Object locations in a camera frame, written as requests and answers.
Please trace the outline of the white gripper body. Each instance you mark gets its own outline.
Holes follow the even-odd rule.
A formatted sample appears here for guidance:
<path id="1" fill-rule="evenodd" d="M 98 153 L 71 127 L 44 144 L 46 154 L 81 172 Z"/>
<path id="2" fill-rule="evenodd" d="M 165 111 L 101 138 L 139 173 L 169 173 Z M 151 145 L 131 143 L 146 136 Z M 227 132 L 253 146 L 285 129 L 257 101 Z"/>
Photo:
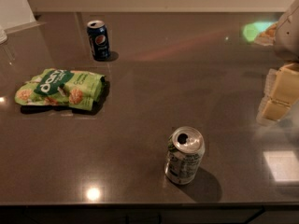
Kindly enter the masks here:
<path id="1" fill-rule="evenodd" d="M 299 0 L 294 0 L 278 20 L 274 51 L 287 62 L 299 62 Z"/>

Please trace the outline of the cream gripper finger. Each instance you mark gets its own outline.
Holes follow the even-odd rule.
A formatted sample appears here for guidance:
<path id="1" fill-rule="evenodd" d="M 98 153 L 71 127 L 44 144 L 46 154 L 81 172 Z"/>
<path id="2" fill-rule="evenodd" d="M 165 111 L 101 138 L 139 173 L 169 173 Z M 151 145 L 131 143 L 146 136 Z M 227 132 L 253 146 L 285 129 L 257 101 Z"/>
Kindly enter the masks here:
<path id="1" fill-rule="evenodd" d="M 295 104 L 299 100 L 299 63 L 287 63 L 278 70 L 270 69 L 264 94 L 275 102 Z"/>
<path id="2" fill-rule="evenodd" d="M 273 102 L 265 96 L 260 102 L 256 121 L 263 126 L 271 126 L 283 119 L 289 111 L 288 106 Z"/>

